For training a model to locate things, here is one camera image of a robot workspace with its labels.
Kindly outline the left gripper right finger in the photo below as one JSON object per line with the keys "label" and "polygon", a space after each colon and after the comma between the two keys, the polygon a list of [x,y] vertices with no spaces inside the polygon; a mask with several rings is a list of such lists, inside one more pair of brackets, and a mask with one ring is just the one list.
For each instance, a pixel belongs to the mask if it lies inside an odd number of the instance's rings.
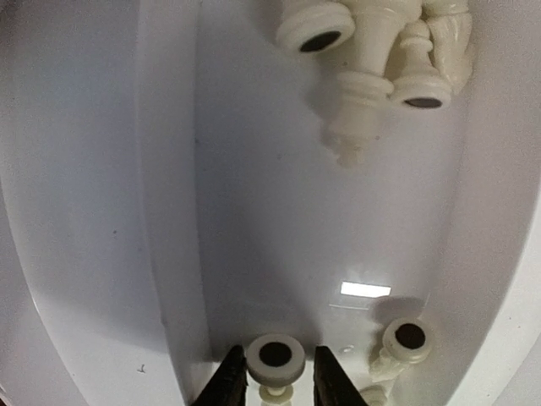
{"label": "left gripper right finger", "polygon": [[367,405],[335,355],[326,346],[318,346],[314,351],[314,405]]}

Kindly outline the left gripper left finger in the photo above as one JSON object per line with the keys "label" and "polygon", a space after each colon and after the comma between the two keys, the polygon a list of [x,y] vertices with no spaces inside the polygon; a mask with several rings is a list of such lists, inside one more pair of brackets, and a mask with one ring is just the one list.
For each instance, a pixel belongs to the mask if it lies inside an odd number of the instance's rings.
{"label": "left gripper left finger", "polygon": [[245,406],[247,362],[241,345],[233,346],[194,401],[194,406]]}

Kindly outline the white chess piece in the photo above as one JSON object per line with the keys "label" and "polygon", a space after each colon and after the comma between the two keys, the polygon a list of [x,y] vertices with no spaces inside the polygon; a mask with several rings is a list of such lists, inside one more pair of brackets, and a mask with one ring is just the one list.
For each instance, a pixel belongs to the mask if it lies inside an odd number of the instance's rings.
{"label": "white chess piece", "polygon": [[245,352],[247,370],[259,385],[263,405],[291,405],[294,383],[306,365],[303,345],[285,334],[266,334],[253,340]]}

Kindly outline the white plastic compartment tray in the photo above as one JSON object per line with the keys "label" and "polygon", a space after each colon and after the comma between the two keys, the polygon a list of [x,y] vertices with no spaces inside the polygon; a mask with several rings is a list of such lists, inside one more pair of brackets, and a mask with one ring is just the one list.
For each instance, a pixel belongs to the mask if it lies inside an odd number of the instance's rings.
{"label": "white plastic compartment tray", "polygon": [[352,46],[282,51],[278,1],[1,4],[1,387],[14,405],[186,405],[266,333],[359,386],[434,328],[395,405],[540,402],[540,4],[472,1],[473,76],[326,134]]}

